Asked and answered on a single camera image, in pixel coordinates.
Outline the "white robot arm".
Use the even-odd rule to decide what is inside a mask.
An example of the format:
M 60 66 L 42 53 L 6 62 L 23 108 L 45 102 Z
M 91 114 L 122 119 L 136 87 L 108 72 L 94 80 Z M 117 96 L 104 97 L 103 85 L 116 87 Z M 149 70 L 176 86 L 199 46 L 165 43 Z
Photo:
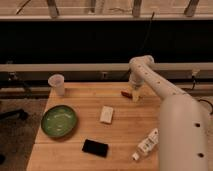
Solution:
M 145 82 L 161 99 L 158 124 L 159 171 L 209 171 L 208 110 L 190 94 L 151 69 L 150 55 L 129 61 L 129 82 L 137 89 Z

